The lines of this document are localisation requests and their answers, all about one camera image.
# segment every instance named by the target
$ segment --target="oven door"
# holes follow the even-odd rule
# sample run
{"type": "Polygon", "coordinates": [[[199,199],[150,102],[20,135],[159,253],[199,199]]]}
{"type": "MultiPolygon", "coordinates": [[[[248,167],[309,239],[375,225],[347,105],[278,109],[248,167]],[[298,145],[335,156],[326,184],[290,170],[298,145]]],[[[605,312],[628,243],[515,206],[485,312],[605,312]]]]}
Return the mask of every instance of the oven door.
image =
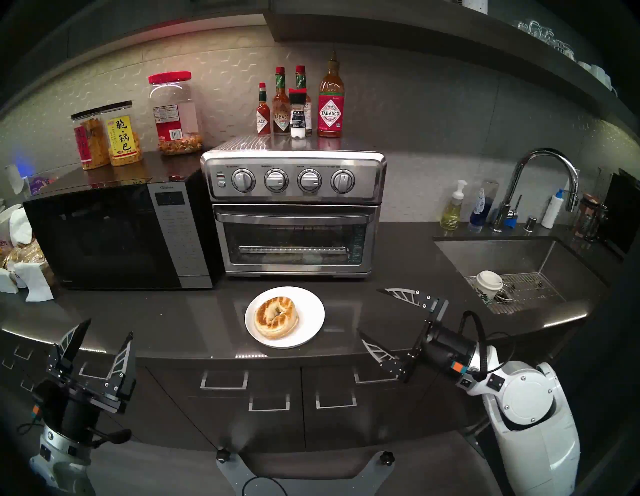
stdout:
{"type": "Polygon", "coordinates": [[[216,205],[216,228],[230,275],[371,272],[380,207],[216,205]]]}

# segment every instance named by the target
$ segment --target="kitchen sink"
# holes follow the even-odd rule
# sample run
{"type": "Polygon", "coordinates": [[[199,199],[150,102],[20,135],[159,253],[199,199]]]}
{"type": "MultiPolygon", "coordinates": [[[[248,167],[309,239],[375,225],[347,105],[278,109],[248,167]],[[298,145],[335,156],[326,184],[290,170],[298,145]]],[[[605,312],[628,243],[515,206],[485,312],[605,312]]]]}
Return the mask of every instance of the kitchen sink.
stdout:
{"type": "Polygon", "coordinates": [[[503,290],[488,305],[495,314],[548,308],[566,301],[598,301],[606,289],[554,239],[452,239],[435,243],[472,287],[483,270],[502,277],[503,290]]]}

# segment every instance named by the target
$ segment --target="oven control knob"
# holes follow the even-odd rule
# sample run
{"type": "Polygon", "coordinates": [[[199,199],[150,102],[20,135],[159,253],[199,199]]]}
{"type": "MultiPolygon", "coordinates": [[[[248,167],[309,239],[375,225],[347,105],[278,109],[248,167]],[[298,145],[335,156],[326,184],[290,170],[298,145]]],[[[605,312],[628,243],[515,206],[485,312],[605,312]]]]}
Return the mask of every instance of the oven control knob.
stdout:
{"type": "Polygon", "coordinates": [[[268,190],[279,193],[287,189],[289,179],[282,169],[269,169],[264,175],[264,185],[268,190]]]}
{"type": "Polygon", "coordinates": [[[304,169],[298,175],[298,186],[305,193],[315,193],[320,189],[322,184],[322,177],[318,174],[317,170],[304,169]]]}
{"type": "Polygon", "coordinates": [[[250,170],[238,169],[231,176],[231,184],[240,193],[249,193],[255,186],[255,177],[250,170]]]}
{"type": "Polygon", "coordinates": [[[331,177],[331,186],[336,193],[349,193],[355,184],[353,173],[346,169],[340,169],[331,177]]]}

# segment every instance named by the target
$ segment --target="microwave control panel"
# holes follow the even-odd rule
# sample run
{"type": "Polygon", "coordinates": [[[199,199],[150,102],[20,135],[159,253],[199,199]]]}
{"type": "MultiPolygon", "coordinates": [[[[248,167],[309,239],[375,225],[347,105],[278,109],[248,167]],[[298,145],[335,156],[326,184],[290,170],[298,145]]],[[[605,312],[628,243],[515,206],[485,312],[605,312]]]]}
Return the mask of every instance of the microwave control panel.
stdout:
{"type": "Polygon", "coordinates": [[[212,150],[202,163],[212,199],[380,201],[384,156],[350,153],[354,157],[227,157],[212,150]]]}
{"type": "Polygon", "coordinates": [[[185,183],[155,182],[147,187],[180,284],[212,287],[185,183]]]}

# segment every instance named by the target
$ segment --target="white plate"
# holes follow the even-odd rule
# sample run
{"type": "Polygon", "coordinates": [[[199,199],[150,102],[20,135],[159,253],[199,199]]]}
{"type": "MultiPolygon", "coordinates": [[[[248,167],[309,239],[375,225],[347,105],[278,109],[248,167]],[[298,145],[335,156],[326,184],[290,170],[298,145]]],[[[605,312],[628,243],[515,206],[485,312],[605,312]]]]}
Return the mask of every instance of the white plate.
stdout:
{"type": "Polygon", "coordinates": [[[256,296],[244,313],[244,325],[256,341],[270,348],[295,348],[309,341],[317,334],[324,323],[324,305],[311,291],[295,286],[275,287],[256,296]],[[276,296],[286,296],[298,311],[298,325],[285,337],[279,339],[267,339],[260,334],[253,325],[255,311],[265,301],[276,296]]]}

